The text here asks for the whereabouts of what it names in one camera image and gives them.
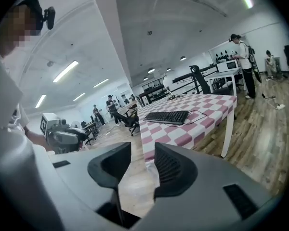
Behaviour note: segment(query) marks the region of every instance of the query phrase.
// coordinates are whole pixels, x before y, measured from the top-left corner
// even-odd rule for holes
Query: backpack
[[[248,56],[248,60],[251,64],[254,64],[255,63],[255,57],[254,57],[254,54],[255,54],[255,50],[250,46],[250,45],[247,45],[246,43],[244,42],[240,42],[240,44],[243,43],[247,46],[248,50],[249,50],[249,56]]]

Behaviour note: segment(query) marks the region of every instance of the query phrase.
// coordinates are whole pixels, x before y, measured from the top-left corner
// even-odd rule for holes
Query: black pants
[[[114,114],[118,114],[118,112],[117,112],[117,111],[114,111],[114,112],[111,112],[111,114],[112,114],[113,117],[115,118],[115,123],[118,124],[118,122],[121,121],[121,119],[118,118],[116,115],[114,115]]]
[[[102,125],[104,125],[105,121],[104,121],[103,117],[101,116],[101,114],[98,114],[97,117],[100,119]]]
[[[251,98],[255,98],[256,92],[255,92],[254,78],[252,77],[252,68],[243,69],[243,76],[245,79],[247,91],[249,92],[249,96]]]

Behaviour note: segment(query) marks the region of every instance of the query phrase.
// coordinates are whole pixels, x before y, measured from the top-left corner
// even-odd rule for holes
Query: person
[[[100,119],[100,121],[101,121],[101,123],[102,123],[102,126],[103,125],[105,125],[105,122],[104,122],[104,119],[103,119],[103,117],[101,116],[101,114],[100,114],[100,111],[102,111],[101,109],[100,110],[98,110],[97,108],[96,108],[96,104],[95,105],[93,105],[93,114],[95,115],[95,117],[98,117],[99,119]]]
[[[106,106],[107,106],[107,109],[108,109],[108,111],[110,112],[111,115],[114,115],[115,113],[118,113],[117,109],[116,109],[116,105],[112,101],[112,96],[111,95],[108,95],[108,100],[106,101]],[[119,123],[119,120],[118,120],[117,116],[114,115],[114,118],[115,118],[115,123],[116,123],[117,127],[119,127],[120,123]]]
[[[38,0],[20,2],[2,19],[0,24],[0,128],[19,130],[34,144],[52,151],[43,135],[36,134],[27,127],[29,119],[19,104],[23,93],[3,65],[3,59],[15,48],[27,41],[30,36],[40,33],[43,22],[42,8]]]
[[[255,98],[255,83],[252,76],[251,63],[249,61],[249,49],[243,41],[240,40],[241,36],[232,34],[230,39],[240,47],[240,52],[237,55],[232,56],[233,59],[238,59],[243,69],[243,76],[245,79],[248,94],[245,96],[246,99]]]
[[[265,60],[266,71],[268,73],[267,81],[273,79],[273,73],[276,73],[276,62],[274,56],[270,53],[270,51],[266,51],[266,55],[268,58]]]

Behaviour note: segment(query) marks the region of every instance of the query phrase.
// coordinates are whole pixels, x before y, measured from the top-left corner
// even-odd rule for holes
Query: black keyboard
[[[188,116],[187,110],[171,112],[150,112],[144,121],[182,125]]]

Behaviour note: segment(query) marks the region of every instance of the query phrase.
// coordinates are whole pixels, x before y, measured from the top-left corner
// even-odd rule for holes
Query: pink and white checkered tablecloth
[[[187,94],[172,101],[167,101],[167,98],[165,97],[138,110],[141,140],[146,162],[154,159],[155,142],[191,149],[236,107],[236,96]],[[184,123],[195,122],[174,127],[171,124],[143,121],[150,112],[180,110],[193,111],[188,115]]]

